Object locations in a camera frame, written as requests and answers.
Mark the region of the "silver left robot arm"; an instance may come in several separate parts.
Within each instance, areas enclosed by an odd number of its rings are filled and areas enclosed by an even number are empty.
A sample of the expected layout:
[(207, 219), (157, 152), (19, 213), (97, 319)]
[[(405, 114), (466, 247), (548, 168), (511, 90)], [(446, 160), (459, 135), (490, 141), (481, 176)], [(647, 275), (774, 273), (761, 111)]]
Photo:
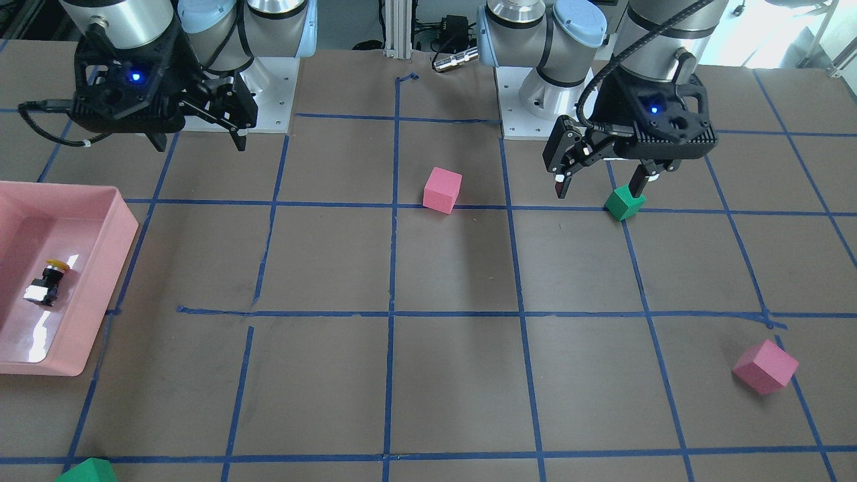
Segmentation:
[(481, 63), (533, 68), (548, 88), (578, 90), (573, 113), (548, 114), (542, 154), (564, 198), (570, 180), (601, 159), (636, 159), (631, 196), (718, 143), (696, 70), (726, 9), (724, 1), (630, 1), (609, 63), (591, 67), (608, 19), (590, 1), (487, 1), (479, 10)]

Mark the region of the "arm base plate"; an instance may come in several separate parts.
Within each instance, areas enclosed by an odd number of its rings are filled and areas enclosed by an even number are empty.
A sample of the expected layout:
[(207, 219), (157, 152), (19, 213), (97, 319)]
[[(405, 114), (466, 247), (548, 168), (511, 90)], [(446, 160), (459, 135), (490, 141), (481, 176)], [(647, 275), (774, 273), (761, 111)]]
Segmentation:
[(258, 114), (254, 128), (238, 129), (239, 135), (289, 131), (301, 61), (300, 58), (257, 57), (241, 72), (240, 76), (253, 94)]
[(558, 116), (576, 121), (576, 104), (593, 77), (590, 68), (579, 85), (565, 88), (546, 82), (535, 68), (497, 67), (495, 82), (505, 140), (545, 141)]

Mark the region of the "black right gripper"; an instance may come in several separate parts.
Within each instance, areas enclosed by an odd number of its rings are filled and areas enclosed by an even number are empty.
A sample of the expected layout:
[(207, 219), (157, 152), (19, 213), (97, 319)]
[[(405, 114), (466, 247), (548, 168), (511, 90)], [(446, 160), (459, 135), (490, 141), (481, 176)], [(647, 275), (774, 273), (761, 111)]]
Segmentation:
[(104, 19), (92, 19), (74, 52), (76, 88), (70, 116), (95, 133), (141, 133), (154, 149), (167, 149), (166, 133), (185, 126), (187, 116), (230, 131), (239, 152), (258, 107), (245, 83), (209, 78), (177, 19), (140, 47), (120, 49)]

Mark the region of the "green foam cube near arm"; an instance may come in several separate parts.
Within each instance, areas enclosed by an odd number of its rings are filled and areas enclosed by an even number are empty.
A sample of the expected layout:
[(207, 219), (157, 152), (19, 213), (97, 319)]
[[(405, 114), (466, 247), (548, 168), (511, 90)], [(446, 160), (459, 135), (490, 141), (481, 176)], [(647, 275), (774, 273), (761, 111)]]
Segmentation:
[(634, 196), (629, 185), (625, 184), (610, 193), (609, 198), (604, 202), (604, 208), (616, 222), (623, 222), (623, 220), (634, 216), (645, 205), (646, 201), (645, 195)]

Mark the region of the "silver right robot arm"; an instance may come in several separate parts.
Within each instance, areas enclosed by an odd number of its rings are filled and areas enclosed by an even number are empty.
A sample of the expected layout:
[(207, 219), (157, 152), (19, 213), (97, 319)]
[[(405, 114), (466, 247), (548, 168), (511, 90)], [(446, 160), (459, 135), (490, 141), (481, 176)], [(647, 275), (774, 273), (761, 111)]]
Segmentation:
[(300, 61), (317, 48), (315, 1), (62, 1), (82, 32), (61, 107), (99, 135), (163, 151), (183, 129), (287, 133)]

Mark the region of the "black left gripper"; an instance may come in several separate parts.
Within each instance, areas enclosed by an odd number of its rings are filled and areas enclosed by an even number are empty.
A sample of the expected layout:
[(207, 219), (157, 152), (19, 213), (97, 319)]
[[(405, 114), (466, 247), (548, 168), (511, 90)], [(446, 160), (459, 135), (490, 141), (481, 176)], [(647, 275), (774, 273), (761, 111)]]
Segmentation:
[(565, 199), (575, 173), (608, 156), (638, 159), (629, 193), (678, 161), (701, 158), (718, 143), (707, 91), (695, 74), (697, 58), (676, 51), (678, 70), (666, 82), (645, 80), (616, 67), (603, 78), (596, 104), (584, 120), (558, 116), (544, 149), (557, 198)]

